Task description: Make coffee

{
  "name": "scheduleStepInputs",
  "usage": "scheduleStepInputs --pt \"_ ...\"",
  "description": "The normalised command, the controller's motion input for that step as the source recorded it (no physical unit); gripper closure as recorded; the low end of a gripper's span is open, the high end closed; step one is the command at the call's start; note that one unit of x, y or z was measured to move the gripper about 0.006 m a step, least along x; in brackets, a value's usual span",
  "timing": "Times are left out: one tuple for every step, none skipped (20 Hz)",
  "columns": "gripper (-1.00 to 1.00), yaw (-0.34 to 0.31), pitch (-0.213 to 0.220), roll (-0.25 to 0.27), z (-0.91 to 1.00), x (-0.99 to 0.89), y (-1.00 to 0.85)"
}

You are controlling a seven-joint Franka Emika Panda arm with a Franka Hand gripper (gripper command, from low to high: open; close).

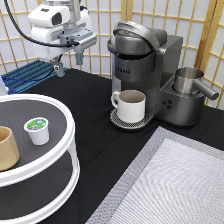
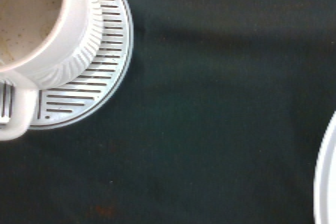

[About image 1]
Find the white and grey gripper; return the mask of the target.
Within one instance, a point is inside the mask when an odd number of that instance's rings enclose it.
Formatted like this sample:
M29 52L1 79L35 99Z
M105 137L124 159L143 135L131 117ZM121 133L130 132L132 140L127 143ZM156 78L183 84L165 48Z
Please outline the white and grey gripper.
M97 42L88 9L79 3L42 3L28 15L31 36L46 43L35 44L35 54L43 60L74 50L76 64L83 64L83 51ZM58 77L65 75L63 64L54 65Z

